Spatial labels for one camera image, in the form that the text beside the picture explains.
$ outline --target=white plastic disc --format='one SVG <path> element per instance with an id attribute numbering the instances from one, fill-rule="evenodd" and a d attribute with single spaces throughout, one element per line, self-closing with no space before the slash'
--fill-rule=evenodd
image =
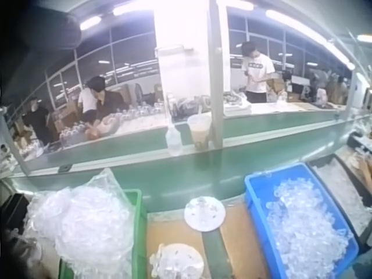
<path id="1" fill-rule="evenodd" d="M 158 253 L 153 255 L 152 264 L 156 271 L 153 277 L 200 279 L 204 270 L 204 261 L 200 253 L 186 244 L 170 244 L 160 246 Z"/>
<path id="2" fill-rule="evenodd" d="M 224 205 L 211 196 L 200 196 L 192 199 L 185 208 L 186 223 L 197 231 L 213 231 L 225 220 Z"/>

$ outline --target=brown surface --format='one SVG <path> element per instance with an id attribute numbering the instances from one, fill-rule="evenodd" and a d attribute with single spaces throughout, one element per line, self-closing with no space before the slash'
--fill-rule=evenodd
<path id="1" fill-rule="evenodd" d="M 226 209 L 221 234 L 236 278 L 270 278 L 255 227 L 245 204 Z"/>
<path id="2" fill-rule="evenodd" d="M 206 261 L 202 234 L 190 228 L 184 220 L 153 222 L 147 228 L 147 257 L 158 251 L 159 244 L 183 243 L 194 247 L 204 259 L 205 278 L 210 278 L 208 263 Z M 148 263 L 148 278 L 150 277 L 152 266 Z"/>

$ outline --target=white t-shirt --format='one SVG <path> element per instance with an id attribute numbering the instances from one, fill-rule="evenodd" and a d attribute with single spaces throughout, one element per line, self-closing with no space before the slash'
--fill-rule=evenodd
<path id="1" fill-rule="evenodd" d="M 244 57 L 242 71 L 247 71 L 254 80 L 261 80 L 265 75 L 274 73 L 275 69 L 271 59 L 261 53 L 255 58 Z M 266 93 L 266 81 L 256 83 L 248 76 L 246 90 L 254 93 Z"/>
<path id="2" fill-rule="evenodd" d="M 86 88 L 80 92 L 78 102 L 83 103 L 83 113 L 91 109 L 97 109 L 97 100 L 94 98 L 89 88 Z"/>

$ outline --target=man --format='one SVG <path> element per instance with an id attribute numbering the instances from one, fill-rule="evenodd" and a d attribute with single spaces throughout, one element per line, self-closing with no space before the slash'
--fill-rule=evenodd
<path id="1" fill-rule="evenodd" d="M 128 105 L 124 102 L 120 93 L 106 90 L 105 79 L 103 77 L 93 77 L 87 81 L 87 86 L 97 99 L 97 115 L 94 126 L 98 125 L 103 118 L 111 113 L 128 109 Z"/>
<path id="2" fill-rule="evenodd" d="M 44 148 L 48 148 L 52 142 L 52 134 L 47 127 L 50 113 L 46 108 L 39 106 L 38 99 L 33 97 L 30 101 L 31 111 L 24 118 L 24 125 L 32 126 L 36 137 L 44 144 Z"/>
<path id="3" fill-rule="evenodd" d="M 245 95 L 250 103 L 266 103 L 266 82 L 275 72 L 273 62 L 257 50 L 254 42 L 244 42 L 242 54 L 242 71 L 248 77 Z"/>
<path id="4" fill-rule="evenodd" d="M 93 124 L 97 116 L 97 100 L 94 98 L 91 90 L 86 87 L 80 92 L 78 107 L 83 109 L 82 121 Z"/>

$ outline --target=worker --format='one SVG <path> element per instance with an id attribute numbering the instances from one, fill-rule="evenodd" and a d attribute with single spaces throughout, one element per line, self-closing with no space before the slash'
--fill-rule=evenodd
<path id="1" fill-rule="evenodd" d="M 98 125 L 111 113 L 121 112 L 124 109 L 128 109 L 129 106 L 124 102 L 124 99 L 119 92 L 106 90 L 105 78 L 100 76 L 93 77 L 87 81 L 87 86 L 91 90 L 93 96 L 97 99 L 97 114 L 94 126 Z"/>
<path id="2" fill-rule="evenodd" d="M 248 78 L 245 95 L 250 103 L 266 103 L 266 83 L 275 72 L 273 62 L 251 41 L 242 44 L 242 54 L 242 71 Z"/>
<path id="3" fill-rule="evenodd" d="M 48 128 L 51 114 L 46 108 L 39 105 L 37 97 L 31 99 L 30 106 L 31 111 L 27 112 L 23 120 L 24 125 L 34 129 L 36 137 L 43 143 L 44 149 L 47 149 L 52 142 L 52 133 Z"/>
<path id="4" fill-rule="evenodd" d="M 93 96 L 91 90 L 85 84 L 85 88 L 80 92 L 78 107 L 83 110 L 81 119 L 83 122 L 93 124 L 97 116 L 97 99 Z"/>

